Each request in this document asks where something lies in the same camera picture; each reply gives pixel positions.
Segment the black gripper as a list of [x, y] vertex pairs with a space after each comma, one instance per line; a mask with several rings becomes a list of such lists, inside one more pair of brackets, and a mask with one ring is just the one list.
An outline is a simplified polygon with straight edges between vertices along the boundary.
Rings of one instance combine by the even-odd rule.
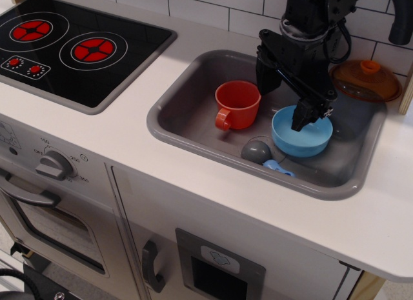
[[301, 97], [292, 117], [291, 129], [300, 132], [306, 125], [329, 117], [329, 102], [337, 93], [328, 74], [330, 60], [324, 41], [301, 42], [269, 29], [259, 32], [256, 82], [261, 95], [279, 88], [281, 82]]

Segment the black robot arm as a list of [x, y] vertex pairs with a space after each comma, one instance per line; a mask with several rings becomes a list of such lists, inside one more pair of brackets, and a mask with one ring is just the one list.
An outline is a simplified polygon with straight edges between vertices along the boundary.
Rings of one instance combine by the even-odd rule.
[[299, 96], [291, 128], [328, 117], [337, 99], [329, 76], [332, 63], [342, 63], [349, 55], [336, 58], [341, 38], [351, 46], [345, 18], [356, 11], [358, 0], [287, 0], [279, 33], [259, 32], [256, 78], [261, 95], [286, 83]]

